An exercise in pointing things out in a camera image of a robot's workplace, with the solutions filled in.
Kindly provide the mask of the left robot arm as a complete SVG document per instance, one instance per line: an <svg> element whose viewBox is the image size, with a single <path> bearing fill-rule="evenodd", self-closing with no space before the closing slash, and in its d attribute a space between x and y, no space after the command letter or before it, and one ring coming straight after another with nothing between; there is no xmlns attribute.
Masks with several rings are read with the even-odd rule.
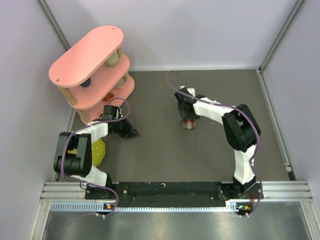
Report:
<svg viewBox="0 0 320 240"><path fill-rule="evenodd" d="M114 191L112 180L110 175L93 165L92 145L110 134L118 134L122 139L140 135L118 106L105 105L98 119L77 131L59 134L54 171L89 184L102 198L109 198Z"/></svg>

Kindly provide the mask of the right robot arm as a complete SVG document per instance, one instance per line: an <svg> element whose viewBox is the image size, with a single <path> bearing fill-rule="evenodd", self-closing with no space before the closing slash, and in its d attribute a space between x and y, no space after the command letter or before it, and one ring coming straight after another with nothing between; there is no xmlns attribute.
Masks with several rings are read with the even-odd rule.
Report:
<svg viewBox="0 0 320 240"><path fill-rule="evenodd" d="M203 95L195 95L193 88L185 86L181 86L174 96L185 129L193 130L196 120L201 117L223 125L226 140L234 150L235 170L232 187L221 187L219 195L225 200L232 195L245 198L257 181L253 166L261 134L249 107L245 104L232 106L212 101Z"/></svg>

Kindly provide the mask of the plaid glasses case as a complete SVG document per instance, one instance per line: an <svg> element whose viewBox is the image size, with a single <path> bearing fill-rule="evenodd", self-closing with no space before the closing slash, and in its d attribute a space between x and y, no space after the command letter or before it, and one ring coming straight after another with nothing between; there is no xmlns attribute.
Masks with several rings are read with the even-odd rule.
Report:
<svg viewBox="0 0 320 240"><path fill-rule="evenodd" d="M196 120L195 119L184 119L182 121L182 125L185 130L193 130L196 128Z"/></svg>

